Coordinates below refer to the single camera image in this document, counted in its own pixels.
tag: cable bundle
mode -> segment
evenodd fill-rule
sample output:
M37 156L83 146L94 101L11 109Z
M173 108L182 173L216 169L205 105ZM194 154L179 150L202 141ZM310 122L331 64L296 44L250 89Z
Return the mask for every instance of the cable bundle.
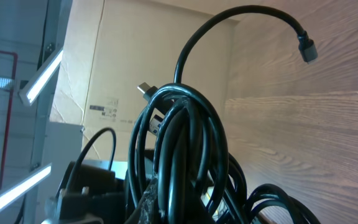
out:
M302 203L275 185L261 185L246 198L246 178L238 162L228 153L226 135L218 114L200 92L181 84L184 64L197 41L217 23L243 13L267 14L285 21L298 35L303 59L309 62L317 57L314 42L302 26L290 15L270 7L228 9L196 31L180 54L174 83L164 85L151 97L135 122L129 145L129 183L136 207L147 188L144 152L152 113L160 102L173 100L174 104L165 114L157 134L153 161L154 176L158 178L158 208L162 211L163 222L188 221L186 199L189 195L200 197L203 194L209 171L214 189L205 212L212 216L222 199L227 205L227 211L218 223L250 223L269 206L286 208L294 223L319 223Z

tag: brown wooden surface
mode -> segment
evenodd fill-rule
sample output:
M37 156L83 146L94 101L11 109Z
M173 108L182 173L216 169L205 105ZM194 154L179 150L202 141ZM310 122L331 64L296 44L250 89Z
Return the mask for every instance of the brown wooden surface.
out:
M296 17L319 59L302 61L284 22L245 16L236 27L227 88L229 150L249 190L277 184L321 223L358 223L358 1L263 5ZM281 209L267 216L288 221Z

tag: black device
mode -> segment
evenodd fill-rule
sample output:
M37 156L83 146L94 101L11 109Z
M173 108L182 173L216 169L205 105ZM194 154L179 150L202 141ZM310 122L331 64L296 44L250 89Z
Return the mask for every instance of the black device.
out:
M288 210L294 223L319 223L301 202L275 185L261 185L247 197L246 177L228 153L218 114L200 92L181 84L187 56L197 41L217 23L243 13L266 14L285 21L298 36L303 60L309 63L317 58L314 42L285 12L264 6L241 6L212 17L181 51L173 83L161 88L139 85L148 104L132 130L126 179L117 180L110 171L116 135L111 128L104 128L91 138L78 160L68 166L57 195L46 206L52 223L251 223L270 206ZM164 118L155 118L155 148L145 150L154 109L161 111ZM81 165L92 144L106 131L113 135L109 170ZM200 197L211 186L214 189L205 205ZM213 219L222 200L227 210Z

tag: black connector housing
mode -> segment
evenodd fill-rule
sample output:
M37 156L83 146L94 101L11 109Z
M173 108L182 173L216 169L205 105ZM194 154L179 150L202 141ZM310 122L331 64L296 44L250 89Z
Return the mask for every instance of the black connector housing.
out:
M301 52L303 60L307 63L316 60L318 57L316 46L314 45L314 41L309 39L306 31L303 35L298 36L298 40L299 51Z

